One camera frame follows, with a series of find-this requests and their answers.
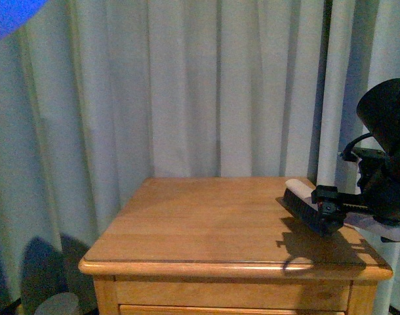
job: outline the black bristles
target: black bristles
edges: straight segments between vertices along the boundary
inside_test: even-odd
[[[285,190],[283,203],[294,217],[300,219],[303,223],[308,225],[311,230],[318,233],[320,236],[327,235],[321,222],[320,213],[313,207],[310,207],[306,202],[302,201],[288,188]]]

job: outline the white curtain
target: white curtain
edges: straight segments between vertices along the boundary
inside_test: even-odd
[[[0,42],[0,308],[21,297],[33,314],[60,291],[94,308],[77,263],[146,177],[353,192],[337,151],[393,77],[400,0],[50,0]],[[397,269],[386,315],[400,245],[367,237]]]

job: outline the drawer front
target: drawer front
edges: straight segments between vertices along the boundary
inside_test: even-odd
[[[243,308],[200,308],[200,307],[175,307],[175,306],[138,306],[121,305],[120,315],[345,315],[344,312],[323,312],[318,310],[295,311],[295,310],[255,310]]]
[[[349,291],[347,281],[116,281],[117,300],[124,305],[344,311]]]

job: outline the wooden nightstand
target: wooden nightstand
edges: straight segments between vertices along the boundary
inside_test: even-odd
[[[294,219],[287,179],[146,180],[80,263],[100,313],[371,314],[391,268],[353,228]]]

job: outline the nightstand top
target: nightstand top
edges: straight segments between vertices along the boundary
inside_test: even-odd
[[[391,277],[388,264],[354,228],[323,239],[293,218],[280,204],[287,179],[149,178],[80,269],[116,275]]]

